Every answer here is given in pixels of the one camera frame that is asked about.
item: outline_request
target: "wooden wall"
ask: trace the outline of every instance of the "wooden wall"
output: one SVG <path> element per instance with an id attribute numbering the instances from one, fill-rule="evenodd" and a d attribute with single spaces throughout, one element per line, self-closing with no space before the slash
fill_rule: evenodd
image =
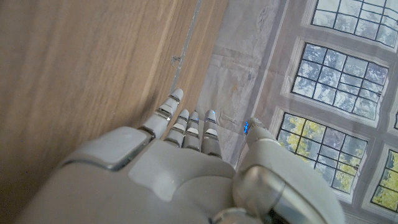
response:
<path id="1" fill-rule="evenodd" d="M 200 0 L 177 87 L 195 108 L 228 0 Z M 82 142 L 169 94 L 197 0 L 0 1 L 0 222 Z"/>

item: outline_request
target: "robotic finger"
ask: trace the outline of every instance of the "robotic finger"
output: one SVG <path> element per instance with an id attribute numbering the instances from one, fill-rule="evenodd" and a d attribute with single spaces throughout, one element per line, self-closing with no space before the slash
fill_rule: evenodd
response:
<path id="1" fill-rule="evenodd" d="M 187 130 L 188 119 L 188 110 L 182 110 L 164 141 L 174 146 L 182 147 L 185 131 Z"/>
<path id="2" fill-rule="evenodd" d="M 147 131 L 153 138 L 162 137 L 167 129 L 167 125 L 177 110 L 183 97 L 182 89 L 178 88 L 165 100 L 165 102 L 149 117 L 149 119 L 140 127 Z"/>
<path id="3" fill-rule="evenodd" d="M 187 132 L 185 133 L 182 147 L 200 152 L 199 114 L 196 111 L 189 116 Z"/>
<path id="4" fill-rule="evenodd" d="M 213 110 L 208 110 L 206 112 L 205 123 L 203 125 L 201 151 L 209 156 L 216 156 L 222 159 L 216 127 L 216 113 Z"/>

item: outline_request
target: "mechanical hand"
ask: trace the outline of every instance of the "mechanical hand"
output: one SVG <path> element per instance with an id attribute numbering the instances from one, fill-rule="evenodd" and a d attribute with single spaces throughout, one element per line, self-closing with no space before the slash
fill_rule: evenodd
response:
<path id="1" fill-rule="evenodd" d="M 215 112 L 183 110 L 175 90 L 139 128 L 121 127 L 69 155 L 18 223 L 344 223 L 324 180 L 248 122 L 238 172 L 221 159 Z"/>

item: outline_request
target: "blue light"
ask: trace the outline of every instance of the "blue light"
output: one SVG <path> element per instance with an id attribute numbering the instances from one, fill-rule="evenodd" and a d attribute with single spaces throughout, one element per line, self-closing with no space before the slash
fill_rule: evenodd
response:
<path id="1" fill-rule="evenodd" d="M 244 125 L 244 130 L 243 130 L 243 132 L 244 132 L 245 134 L 248 133 L 248 128 L 249 128 L 249 123 L 246 122 L 246 124 Z"/>

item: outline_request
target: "tree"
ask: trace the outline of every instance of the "tree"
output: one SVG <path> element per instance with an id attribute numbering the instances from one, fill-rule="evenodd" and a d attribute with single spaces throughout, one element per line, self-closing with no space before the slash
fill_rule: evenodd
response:
<path id="1" fill-rule="evenodd" d="M 394 153 L 390 151 L 390 166 L 392 170 L 398 171 L 398 153 Z M 380 183 L 382 186 L 388 187 L 390 189 L 398 188 L 398 172 L 390 171 L 387 173 L 387 177 L 381 180 Z M 381 187 L 381 190 L 376 194 L 372 201 L 379 205 L 382 205 L 386 208 L 390 208 L 392 210 L 397 210 L 398 204 L 398 193 L 393 192 L 391 190 L 387 190 Z"/>
<path id="2" fill-rule="evenodd" d="M 295 134 L 289 134 L 286 139 L 281 141 L 280 143 L 282 146 L 287 147 L 286 144 L 288 144 L 288 147 L 291 148 L 291 150 L 295 151 L 296 154 L 299 154 L 299 158 L 301 158 L 303 161 L 310 163 L 313 165 L 310 160 L 306 159 L 305 157 L 308 158 L 313 158 L 315 159 L 316 154 L 314 154 L 314 151 L 311 151 L 313 149 L 312 144 L 318 144 L 313 141 L 306 140 L 305 138 L 299 137 L 305 136 L 306 138 L 312 139 L 317 142 L 321 142 L 323 139 L 323 135 L 325 134 L 326 127 L 323 125 L 320 125 L 318 123 L 315 123 L 310 120 L 306 120 L 304 118 L 300 118 L 298 116 L 292 116 L 287 114 L 284 119 L 284 123 L 282 125 L 283 129 L 289 130 L 291 133 Z M 343 143 L 343 139 L 345 134 L 341 133 L 339 131 L 336 131 L 334 129 L 330 129 L 329 131 L 326 131 L 328 134 L 328 137 L 326 139 L 326 142 L 324 144 L 331 146 L 331 147 L 336 147 L 336 148 L 341 148 L 341 145 Z M 355 153 L 356 156 L 362 157 L 363 155 L 363 148 L 361 144 L 356 144 L 355 141 L 352 142 L 347 142 L 345 147 L 350 147 L 349 153 Z M 345 156 L 344 154 L 341 154 L 340 156 L 340 161 L 344 162 L 340 163 L 338 168 L 344 172 L 347 172 L 349 174 L 356 174 L 356 167 L 359 165 L 361 159 L 358 159 L 356 157 L 350 157 L 348 154 Z M 326 175 L 324 170 L 322 169 L 317 169 L 317 171 L 321 175 Z M 344 172 L 336 171 L 336 177 L 335 179 L 337 180 L 335 184 L 333 184 L 334 187 L 337 187 L 345 192 L 349 192 L 351 190 L 351 184 L 353 181 L 353 177 L 350 175 L 345 174 Z"/>

